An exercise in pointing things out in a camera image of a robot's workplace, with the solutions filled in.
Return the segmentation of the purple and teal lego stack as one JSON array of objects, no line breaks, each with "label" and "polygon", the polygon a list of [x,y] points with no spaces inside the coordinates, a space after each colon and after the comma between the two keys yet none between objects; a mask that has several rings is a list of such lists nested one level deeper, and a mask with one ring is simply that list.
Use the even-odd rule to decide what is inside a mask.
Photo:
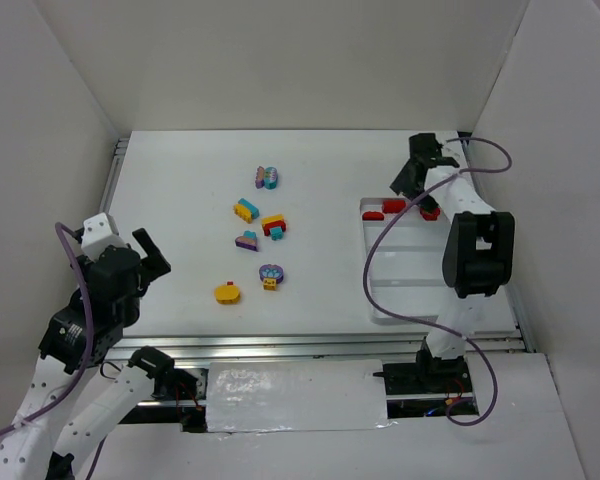
[{"label": "purple and teal lego stack", "polygon": [[245,230],[241,235],[234,240],[237,248],[242,248],[249,251],[258,252],[258,237],[255,231]]}]

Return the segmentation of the purple flower lego piece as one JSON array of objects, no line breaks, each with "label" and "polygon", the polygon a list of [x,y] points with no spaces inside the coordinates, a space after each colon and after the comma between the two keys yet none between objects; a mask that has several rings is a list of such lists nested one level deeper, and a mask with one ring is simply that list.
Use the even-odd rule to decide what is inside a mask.
[{"label": "purple flower lego piece", "polygon": [[261,281],[273,279],[277,283],[281,283],[284,280],[284,269],[276,264],[261,265],[258,273]]}]

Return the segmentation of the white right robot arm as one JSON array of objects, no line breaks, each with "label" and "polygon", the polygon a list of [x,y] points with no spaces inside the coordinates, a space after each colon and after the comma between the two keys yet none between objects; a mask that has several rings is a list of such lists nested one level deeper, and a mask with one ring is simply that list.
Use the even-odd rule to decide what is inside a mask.
[{"label": "white right robot arm", "polygon": [[443,153],[433,133],[409,138],[409,159],[390,189],[422,214],[439,212],[450,221],[442,256],[442,277],[450,293],[419,360],[429,370],[449,370],[464,356],[465,338],[486,300],[511,278],[515,219],[479,196],[469,174]]}]

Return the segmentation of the red flower lego piece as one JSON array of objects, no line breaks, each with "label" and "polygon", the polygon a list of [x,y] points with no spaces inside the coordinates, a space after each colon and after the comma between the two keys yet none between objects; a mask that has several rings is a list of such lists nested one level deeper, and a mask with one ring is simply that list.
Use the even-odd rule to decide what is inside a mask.
[{"label": "red flower lego piece", "polygon": [[419,213],[425,221],[437,221],[439,216],[441,215],[441,210],[439,207],[434,208],[432,210],[420,208]]}]

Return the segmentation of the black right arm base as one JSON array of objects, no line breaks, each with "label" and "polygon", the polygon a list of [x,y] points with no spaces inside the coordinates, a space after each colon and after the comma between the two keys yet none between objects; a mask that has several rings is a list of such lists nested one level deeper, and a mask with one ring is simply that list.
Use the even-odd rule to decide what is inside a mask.
[{"label": "black right arm base", "polygon": [[426,376],[415,363],[384,363],[374,374],[384,381],[389,419],[477,416],[473,385],[464,364],[457,373]]}]

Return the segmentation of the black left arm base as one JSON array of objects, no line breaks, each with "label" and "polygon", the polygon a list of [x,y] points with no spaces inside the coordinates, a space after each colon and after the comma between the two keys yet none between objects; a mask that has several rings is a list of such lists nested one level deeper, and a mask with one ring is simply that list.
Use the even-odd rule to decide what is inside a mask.
[{"label": "black left arm base", "polygon": [[184,433],[206,433],[208,370],[181,370],[173,385],[138,405],[146,423],[173,424]]}]

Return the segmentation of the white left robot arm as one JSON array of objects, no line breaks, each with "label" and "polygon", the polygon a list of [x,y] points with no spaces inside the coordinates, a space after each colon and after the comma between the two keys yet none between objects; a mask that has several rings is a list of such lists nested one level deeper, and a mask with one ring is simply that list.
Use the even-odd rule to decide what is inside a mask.
[{"label": "white left robot arm", "polygon": [[77,290],[55,313],[39,344],[27,393],[12,423],[0,430],[0,479],[72,479],[90,453],[143,399],[173,382],[174,361],[145,346],[78,416],[76,401],[125,328],[140,300],[171,266],[143,229],[133,250],[101,213],[73,231],[55,226],[76,276]]}]

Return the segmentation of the small yellow lego brick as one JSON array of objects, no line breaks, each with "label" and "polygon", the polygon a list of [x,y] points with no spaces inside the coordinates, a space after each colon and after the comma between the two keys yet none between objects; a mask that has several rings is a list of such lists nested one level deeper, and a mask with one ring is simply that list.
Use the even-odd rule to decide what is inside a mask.
[{"label": "small yellow lego brick", "polygon": [[265,278],[263,280],[263,288],[269,291],[275,291],[277,289],[277,280],[274,278]]}]

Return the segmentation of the red studded lego brick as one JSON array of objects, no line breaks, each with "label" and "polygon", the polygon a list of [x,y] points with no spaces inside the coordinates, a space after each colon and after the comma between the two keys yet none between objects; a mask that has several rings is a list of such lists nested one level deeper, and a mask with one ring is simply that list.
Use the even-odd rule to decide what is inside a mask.
[{"label": "red studded lego brick", "polygon": [[382,202],[382,212],[384,214],[398,214],[404,210],[407,202],[402,199],[386,199]]}]

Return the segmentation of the yellow and teal lego stack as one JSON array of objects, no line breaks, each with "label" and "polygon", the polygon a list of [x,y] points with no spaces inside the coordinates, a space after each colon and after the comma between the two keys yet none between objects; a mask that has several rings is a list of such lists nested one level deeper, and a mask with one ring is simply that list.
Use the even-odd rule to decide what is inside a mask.
[{"label": "yellow and teal lego stack", "polygon": [[259,209],[244,198],[239,199],[238,202],[233,205],[233,211],[246,223],[251,223],[260,216]]}]

